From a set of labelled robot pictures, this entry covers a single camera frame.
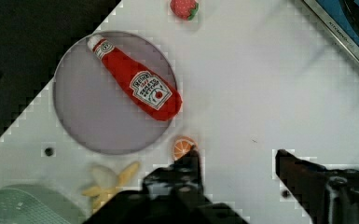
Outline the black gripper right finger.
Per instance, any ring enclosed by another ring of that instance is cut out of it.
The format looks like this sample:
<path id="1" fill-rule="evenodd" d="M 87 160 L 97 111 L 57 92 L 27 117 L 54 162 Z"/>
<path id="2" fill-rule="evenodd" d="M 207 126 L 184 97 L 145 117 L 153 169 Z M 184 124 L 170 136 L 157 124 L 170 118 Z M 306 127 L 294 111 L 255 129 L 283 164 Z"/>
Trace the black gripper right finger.
<path id="1" fill-rule="evenodd" d="M 327 169 L 280 149 L 275 173 L 312 224 L 359 224 L 358 170 Z"/>

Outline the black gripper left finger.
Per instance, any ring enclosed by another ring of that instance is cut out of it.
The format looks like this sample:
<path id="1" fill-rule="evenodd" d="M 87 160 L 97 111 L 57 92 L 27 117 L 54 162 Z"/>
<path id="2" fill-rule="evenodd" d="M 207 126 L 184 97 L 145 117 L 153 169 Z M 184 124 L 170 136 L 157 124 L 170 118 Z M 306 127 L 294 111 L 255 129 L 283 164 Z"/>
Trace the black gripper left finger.
<path id="1" fill-rule="evenodd" d="M 168 167 L 161 167 L 147 175 L 142 193 L 149 205 L 195 207 L 204 204 L 200 153 L 191 149 Z"/>

